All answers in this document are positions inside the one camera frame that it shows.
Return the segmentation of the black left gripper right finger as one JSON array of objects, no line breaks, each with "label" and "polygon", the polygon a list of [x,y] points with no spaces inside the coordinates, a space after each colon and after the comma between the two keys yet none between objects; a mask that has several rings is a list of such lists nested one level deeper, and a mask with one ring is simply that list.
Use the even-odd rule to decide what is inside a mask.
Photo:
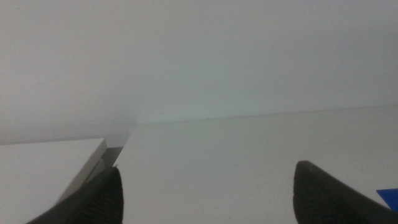
[{"label": "black left gripper right finger", "polygon": [[293,208],[298,223],[397,224],[397,213],[309,161],[295,167]]}]

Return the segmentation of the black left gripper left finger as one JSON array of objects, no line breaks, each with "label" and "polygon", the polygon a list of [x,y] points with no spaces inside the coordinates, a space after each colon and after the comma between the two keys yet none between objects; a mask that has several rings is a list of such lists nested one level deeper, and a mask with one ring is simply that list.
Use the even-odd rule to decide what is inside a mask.
[{"label": "black left gripper left finger", "polygon": [[121,174],[111,167],[28,224],[122,224],[123,215]]}]

